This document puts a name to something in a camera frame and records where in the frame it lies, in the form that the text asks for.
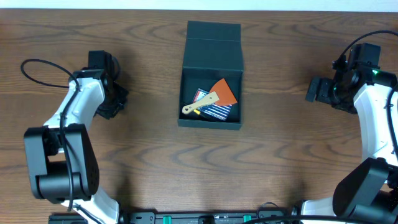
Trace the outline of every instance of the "wooden table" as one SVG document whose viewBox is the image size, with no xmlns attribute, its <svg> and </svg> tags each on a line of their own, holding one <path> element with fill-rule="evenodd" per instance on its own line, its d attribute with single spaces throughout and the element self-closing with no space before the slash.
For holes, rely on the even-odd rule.
<svg viewBox="0 0 398 224">
<path fill-rule="evenodd" d="M 177 126 L 188 20 L 242 24 L 240 131 Z M 358 116 L 306 102 L 305 94 L 312 77 L 333 77 L 332 60 L 353 39 L 397 26 L 397 14 L 388 13 L 2 9 L 0 223 L 45 223 L 66 211 L 33 198 L 23 143 L 25 130 L 49 119 L 66 90 L 24 78 L 24 59 L 69 71 L 86 65 L 89 50 L 119 59 L 127 108 L 112 120 L 96 116 L 89 134 L 101 185 L 123 208 L 254 210 L 332 196 L 361 162 Z M 382 68 L 398 73 L 397 39 L 367 41 L 382 45 Z M 55 68 L 26 69 L 67 84 Z"/>
</svg>

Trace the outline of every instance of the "green clip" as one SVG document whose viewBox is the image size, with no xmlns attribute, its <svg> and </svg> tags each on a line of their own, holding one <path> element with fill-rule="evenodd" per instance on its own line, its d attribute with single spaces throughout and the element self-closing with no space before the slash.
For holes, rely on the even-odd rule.
<svg viewBox="0 0 398 224">
<path fill-rule="evenodd" d="M 172 224 L 172 217 L 163 217 L 163 224 Z"/>
<path fill-rule="evenodd" d="M 251 220 L 251 215 L 244 215 L 243 216 L 243 222 L 247 222 Z"/>
</svg>

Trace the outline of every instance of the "wooden tool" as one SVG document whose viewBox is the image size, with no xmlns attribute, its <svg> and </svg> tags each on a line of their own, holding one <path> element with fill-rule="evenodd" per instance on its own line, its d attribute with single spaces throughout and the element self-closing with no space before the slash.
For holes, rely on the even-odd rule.
<svg viewBox="0 0 398 224">
<path fill-rule="evenodd" d="M 210 90 L 210 93 L 203 97 L 201 100 L 194 102 L 182 108 L 183 114 L 189 114 L 193 110 L 215 103 L 218 106 L 227 106 L 237 103 L 235 96 L 226 83 L 225 79 L 218 81 Z"/>
</svg>

